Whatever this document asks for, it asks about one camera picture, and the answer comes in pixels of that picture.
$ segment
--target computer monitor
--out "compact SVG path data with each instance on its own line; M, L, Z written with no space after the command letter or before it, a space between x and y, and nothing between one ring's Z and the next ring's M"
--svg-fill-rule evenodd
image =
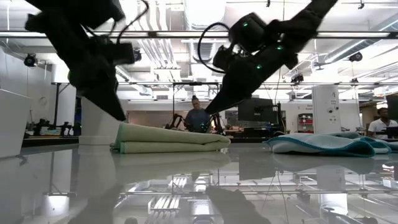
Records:
M250 98L238 105L238 120L278 123L272 100Z

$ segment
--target person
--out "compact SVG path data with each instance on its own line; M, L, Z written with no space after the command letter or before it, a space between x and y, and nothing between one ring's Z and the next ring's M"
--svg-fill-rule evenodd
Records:
M209 122L210 115L200 106L200 101L196 96L192 97L192 106L193 109L188 112L185 122L189 125L189 131L202 133L204 131L201 125Z
M398 127L398 123L397 121L393 121L388 118L387 108L378 109L377 114L380 116L380 119L372 121L372 123L369 125L368 136L377 139L387 139L388 135L376 133L385 131L387 127Z

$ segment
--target white shirt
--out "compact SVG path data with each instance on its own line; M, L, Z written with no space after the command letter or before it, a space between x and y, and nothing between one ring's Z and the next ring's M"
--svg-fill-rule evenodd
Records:
M381 121L381 119L377 119L375 121L372 121L372 123L369 125L368 131L371 131L373 133L381 132L385 131L386 127L398 127L398 123L397 121L390 120L389 124L385 124ZM375 137L378 139L388 139L388 135L386 134L375 134Z

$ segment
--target dark shirt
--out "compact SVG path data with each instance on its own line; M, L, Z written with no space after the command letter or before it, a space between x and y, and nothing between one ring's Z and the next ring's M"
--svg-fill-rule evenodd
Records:
M208 115L205 109L195 110L192 109L188 112L187 117L185 117L185 122L192 125L193 132L202 132L201 124L207 123L210 120L210 115Z

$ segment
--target blue towel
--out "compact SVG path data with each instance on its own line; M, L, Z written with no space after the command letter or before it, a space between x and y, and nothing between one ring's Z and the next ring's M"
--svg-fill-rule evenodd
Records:
M398 152L398 142L372 139L357 133L293 133L272 138L266 143L274 153L372 157L376 154Z

